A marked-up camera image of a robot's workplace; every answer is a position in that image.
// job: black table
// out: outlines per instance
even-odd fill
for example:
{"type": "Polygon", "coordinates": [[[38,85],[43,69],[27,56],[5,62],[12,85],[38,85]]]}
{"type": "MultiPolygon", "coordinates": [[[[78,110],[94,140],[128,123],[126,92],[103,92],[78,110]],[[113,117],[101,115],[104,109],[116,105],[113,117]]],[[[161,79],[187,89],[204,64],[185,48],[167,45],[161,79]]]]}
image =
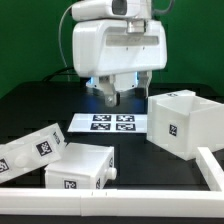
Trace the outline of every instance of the black table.
{"type": "MultiPolygon", "coordinates": [[[[183,89],[198,96],[223,102],[211,88],[199,84],[151,84],[150,95],[183,89]]],[[[75,113],[146,114],[147,100],[121,98],[118,107],[108,108],[104,98],[87,94],[79,83],[27,82],[0,100],[0,144],[58,123],[66,142],[115,147],[118,176],[106,188],[208,190],[195,160],[184,161],[146,140],[146,134],[68,133],[75,113]]],[[[223,166],[224,151],[214,153],[223,166]]],[[[44,168],[1,184],[1,187],[44,188],[44,168]]],[[[0,217],[0,223],[223,223],[223,219],[141,218],[141,217],[0,217]]]]}

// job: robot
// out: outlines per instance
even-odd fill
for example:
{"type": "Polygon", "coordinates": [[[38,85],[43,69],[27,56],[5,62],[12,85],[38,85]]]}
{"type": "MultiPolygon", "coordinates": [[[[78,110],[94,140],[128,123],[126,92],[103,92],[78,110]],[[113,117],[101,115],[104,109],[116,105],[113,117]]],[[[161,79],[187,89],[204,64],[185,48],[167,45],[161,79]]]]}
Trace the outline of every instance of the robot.
{"type": "Polygon", "coordinates": [[[166,36],[152,15],[152,0],[85,0],[72,6],[78,23],[73,31],[73,64],[80,77],[91,77],[87,87],[103,92],[105,104],[119,104],[122,93],[135,89],[148,97],[152,71],[167,62],[166,36]]]}

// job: white robot body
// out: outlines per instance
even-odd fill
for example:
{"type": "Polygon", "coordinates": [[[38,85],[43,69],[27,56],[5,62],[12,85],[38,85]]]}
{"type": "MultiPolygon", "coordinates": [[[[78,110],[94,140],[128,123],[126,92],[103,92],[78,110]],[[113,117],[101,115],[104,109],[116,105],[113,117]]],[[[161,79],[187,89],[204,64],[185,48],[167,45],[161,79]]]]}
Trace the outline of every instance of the white robot body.
{"type": "Polygon", "coordinates": [[[78,23],[73,31],[73,62],[80,77],[99,77],[164,68],[166,37],[160,22],[145,33],[127,33],[125,20],[78,23]]]}

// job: white paper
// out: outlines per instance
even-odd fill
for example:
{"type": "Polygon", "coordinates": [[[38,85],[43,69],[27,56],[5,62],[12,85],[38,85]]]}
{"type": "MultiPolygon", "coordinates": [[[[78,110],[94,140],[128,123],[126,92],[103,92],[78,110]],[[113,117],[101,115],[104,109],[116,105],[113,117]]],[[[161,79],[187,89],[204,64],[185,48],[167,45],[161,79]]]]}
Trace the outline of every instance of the white paper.
{"type": "Polygon", "coordinates": [[[77,113],[68,132],[146,133],[147,115],[77,113]]]}

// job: green background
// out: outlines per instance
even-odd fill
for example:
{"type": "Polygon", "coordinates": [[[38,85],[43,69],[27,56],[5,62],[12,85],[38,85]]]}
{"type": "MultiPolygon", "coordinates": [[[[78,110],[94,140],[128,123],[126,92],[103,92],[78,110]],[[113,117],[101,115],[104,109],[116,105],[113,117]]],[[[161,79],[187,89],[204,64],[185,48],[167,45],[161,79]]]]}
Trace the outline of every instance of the green background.
{"type": "MultiPolygon", "coordinates": [[[[58,25],[72,2],[0,0],[0,97],[64,67],[58,25]]],[[[168,2],[155,0],[155,6],[168,2]]],[[[159,19],[167,32],[168,63],[154,72],[152,82],[207,84],[224,95],[224,0],[176,0],[174,10],[159,19]]],[[[68,65],[73,26],[66,17],[62,40],[68,65]]]]}

